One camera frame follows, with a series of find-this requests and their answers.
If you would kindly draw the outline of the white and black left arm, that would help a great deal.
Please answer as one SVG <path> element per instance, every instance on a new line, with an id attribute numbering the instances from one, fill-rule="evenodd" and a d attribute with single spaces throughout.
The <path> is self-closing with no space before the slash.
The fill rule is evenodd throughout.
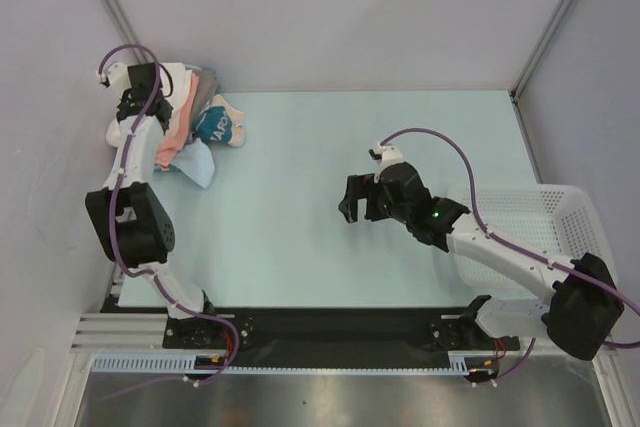
<path id="1" fill-rule="evenodd" d="M 116 120 L 121 130 L 111 172 L 85 207 L 108 259 L 130 278 L 151 285 L 168 316 L 185 322 L 185 335 L 199 347 L 214 344 L 220 323 L 205 292 L 177 273 L 170 261 L 176 234 L 169 214 L 151 186 L 155 157 L 169 127 L 171 106 L 160 92 L 156 63 L 127 69 Z"/>

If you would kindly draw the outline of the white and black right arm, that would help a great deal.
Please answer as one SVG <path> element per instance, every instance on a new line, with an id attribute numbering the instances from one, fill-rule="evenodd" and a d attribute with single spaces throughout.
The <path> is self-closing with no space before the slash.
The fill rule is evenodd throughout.
<path id="1" fill-rule="evenodd" d="M 379 174 L 350 175 L 338 209 L 349 223 L 366 202 L 365 218 L 393 219 L 418 242 L 477 261 L 534 294 L 533 302 L 487 297 L 460 324 L 463 342 L 484 348 L 502 336 L 544 337 L 566 354 L 595 357 L 624 306 L 607 264 L 592 253 L 549 255 L 500 234 L 467 206 L 429 192 L 407 162 Z"/>

